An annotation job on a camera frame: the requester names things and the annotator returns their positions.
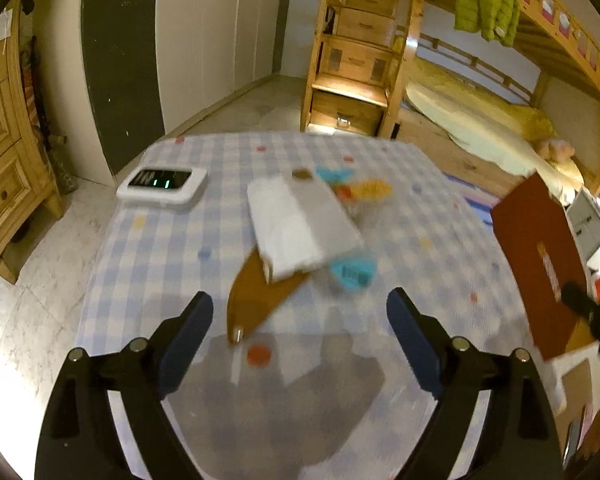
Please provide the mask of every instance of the yellow bedsheet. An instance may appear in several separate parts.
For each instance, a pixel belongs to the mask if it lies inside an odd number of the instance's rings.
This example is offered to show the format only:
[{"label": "yellow bedsheet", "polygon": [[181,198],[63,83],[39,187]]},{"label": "yellow bedsheet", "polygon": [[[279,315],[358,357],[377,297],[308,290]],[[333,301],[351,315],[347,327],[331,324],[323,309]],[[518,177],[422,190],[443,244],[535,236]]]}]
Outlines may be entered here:
[{"label": "yellow bedsheet", "polygon": [[510,174],[527,176],[537,171],[552,195],[565,205],[573,201],[578,183],[584,182],[573,161],[552,166],[529,144],[556,136],[540,110],[510,104],[480,87],[471,88],[421,58],[416,58],[406,98],[469,153]]}]

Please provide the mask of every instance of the blue checkered tablecloth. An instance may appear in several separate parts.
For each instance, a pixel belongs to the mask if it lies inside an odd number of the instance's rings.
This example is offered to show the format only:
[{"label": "blue checkered tablecloth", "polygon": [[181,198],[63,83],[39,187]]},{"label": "blue checkered tablecloth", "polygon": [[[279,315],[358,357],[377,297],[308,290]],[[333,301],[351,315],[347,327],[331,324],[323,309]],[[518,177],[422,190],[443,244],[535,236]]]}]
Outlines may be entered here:
[{"label": "blue checkered tablecloth", "polygon": [[[164,401],[206,478],[388,479],[417,443],[435,402],[423,393],[386,320],[401,286],[450,335],[509,354],[532,347],[518,288],[493,234],[415,146],[361,137],[217,134],[165,140],[145,162],[208,169],[190,211],[119,206],[95,264],[77,343],[89,354],[150,336],[199,290],[214,320],[179,391]],[[272,350],[268,367],[226,344],[226,303],[254,247],[247,184],[296,168],[351,167],[394,188],[368,237],[378,275],[361,294],[335,290],[317,272],[245,345]],[[123,413],[112,410],[133,473],[148,477]],[[454,468],[463,474],[488,393],[480,396]]]}]

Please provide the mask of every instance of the white cabinet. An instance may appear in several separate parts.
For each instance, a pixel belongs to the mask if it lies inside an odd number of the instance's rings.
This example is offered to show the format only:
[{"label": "white cabinet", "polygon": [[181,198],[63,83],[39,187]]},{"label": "white cabinet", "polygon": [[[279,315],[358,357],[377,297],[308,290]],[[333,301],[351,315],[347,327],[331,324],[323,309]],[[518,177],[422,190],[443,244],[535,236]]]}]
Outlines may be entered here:
[{"label": "white cabinet", "polygon": [[587,267],[597,270],[600,257],[593,256],[600,248],[600,209],[595,199],[585,190],[581,190],[567,209],[576,245]]},{"label": "white cabinet", "polygon": [[271,74],[280,0],[156,0],[165,130]]}]

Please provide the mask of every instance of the wooden railing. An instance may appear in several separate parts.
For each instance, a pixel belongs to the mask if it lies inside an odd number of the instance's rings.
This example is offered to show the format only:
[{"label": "wooden railing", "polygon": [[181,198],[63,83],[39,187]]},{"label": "wooden railing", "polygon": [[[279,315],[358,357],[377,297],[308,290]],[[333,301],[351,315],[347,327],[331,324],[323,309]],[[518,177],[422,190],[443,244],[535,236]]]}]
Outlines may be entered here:
[{"label": "wooden railing", "polygon": [[489,79],[490,81],[493,81],[499,86],[502,86],[512,94],[517,95],[527,104],[529,104],[531,98],[533,97],[532,91],[523,87],[520,83],[506,75],[504,72],[501,72],[496,67],[484,62],[473,54],[469,54],[468,52],[453,46],[452,44],[446,43],[438,38],[428,36],[427,34],[421,34],[418,47],[426,48],[427,50],[440,54],[440,56],[444,56],[460,65],[474,70],[474,72],[478,73],[479,75]]},{"label": "wooden railing", "polygon": [[560,0],[518,0],[524,14],[570,54],[600,92],[600,47]]}]

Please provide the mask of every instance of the wall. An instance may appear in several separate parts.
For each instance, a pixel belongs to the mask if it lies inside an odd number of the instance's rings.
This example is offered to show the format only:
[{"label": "wall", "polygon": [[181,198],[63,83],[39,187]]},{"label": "wall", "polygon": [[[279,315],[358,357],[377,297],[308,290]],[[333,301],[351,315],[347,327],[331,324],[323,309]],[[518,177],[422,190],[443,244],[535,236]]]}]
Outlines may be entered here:
[{"label": "wall", "polygon": [[[503,46],[497,41],[485,41],[480,34],[469,34],[454,29],[455,17],[451,12],[439,7],[425,4],[422,32],[428,36],[439,38],[453,46],[477,56],[484,62],[494,66],[506,75],[511,76],[528,90],[533,91],[540,75],[540,69],[520,54],[517,50]],[[507,91],[499,84],[488,78],[480,76],[475,70],[465,67],[455,61],[425,48],[418,49],[418,56],[429,59],[438,65],[445,66],[467,78],[480,83],[496,94],[512,102],[522,104],[512,92]]]},{"label": "wall", "polygon": [[281,74],[307,76],[319,6],[320,0],[289,0]]},{"label": "wall", "polygon": [[594,173],[600,167],[600,101],[560,79],[551,77],[538,105],[561,138]]},{"label": "wall", "polygon": [[55,133],[68,137],[77,176],[114,186],[96,130],[82,65],[81,0],[36,0],[34,33],[41,56],[45,109]]}]

